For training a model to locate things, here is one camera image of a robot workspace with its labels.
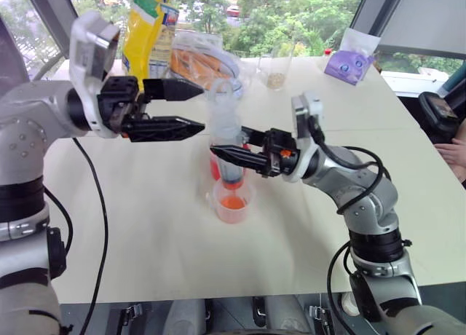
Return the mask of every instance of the person's hand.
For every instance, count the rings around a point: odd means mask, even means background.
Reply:
[[[458,178],[458,181],[463,183],[466,181],[466,167],[462,167],[459,165],[449,165],[451,171],[453,171],[454,175]]]
[[[435,147],[447,164],[466,168],[466,141],[453,138],[451,142],[453,144],[438,143]]]

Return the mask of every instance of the window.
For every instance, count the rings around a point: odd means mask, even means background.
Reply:
[[[437,76],[444,73],[444,80],[448,79],[462,64],[463,60],[443,58],[411,53],[378,52],[376,59],[384,71],[399,71],[403,73],[428,74],[430,69],[436,69]]]
[[[29,78],[34,78],[41,67],[59,53],[58,46],[30,0],[0,0],[0,14],[15,38]]]
[[[116,58],[121,58],[131,0],[71,0],[71,2],[78,16],[96,9],[105,20],[110,20],[120,28]]]
[[[258,57],[278,39],[297,41],[295,55],[337,49],[361,0],[172,0],[178,28],[223,37],[224,49]]]

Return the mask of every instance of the measuring cup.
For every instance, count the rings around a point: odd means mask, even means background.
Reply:
[[[271,53],[259,58],[258,75],[269,89],[280,90],[285,84],[294,47],[294,42],[283,41],[276,44]]]
[[[256,190],[248,182],[238,189],[227,189],[219,179],[208,195],[208,202],[219,219],[228,224],[237,224],[247,217],[248,206],[255,196]]]

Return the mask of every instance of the yellow bottle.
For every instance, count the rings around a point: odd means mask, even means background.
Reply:
[[[122,65],[127,75],[143,79],[163,77],[170,68],[171,41],[178,10],[169,0],[133,0],[128,18]]]

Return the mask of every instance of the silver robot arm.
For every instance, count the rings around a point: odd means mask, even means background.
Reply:
[[[402,240],[398,229],[394,210],[398,194],[382,177],[384,169],[375,174],[350,149],[325,144],[319,126],[322,107],[311,93],[293,98],[292,104],[296,139],[281,130],[262,133],[244,127],[248,142],[261,146],[261,153],[236,146],[213,146],[212,152],[264,177],[282,174],[286,181],[301,179],[331,197],[349,230],[356,267],[350,283],[367,321],[379,323],[390,335],[466,334],[465,324],[422,305],[405,247],[411,242]]]
[[[203,90],[176,79],[106,78],[119,30],[98,12],[71,30],[68,81],[29,82],[0,98],[0,335],[63,335],[50,284],[66,269],[58,228],[49,227],[44,201],[44,155],[58,138],[94,131],[132,142],[178,141],[204,126],[180,117],[150,118],[152,99],[184,100]]]

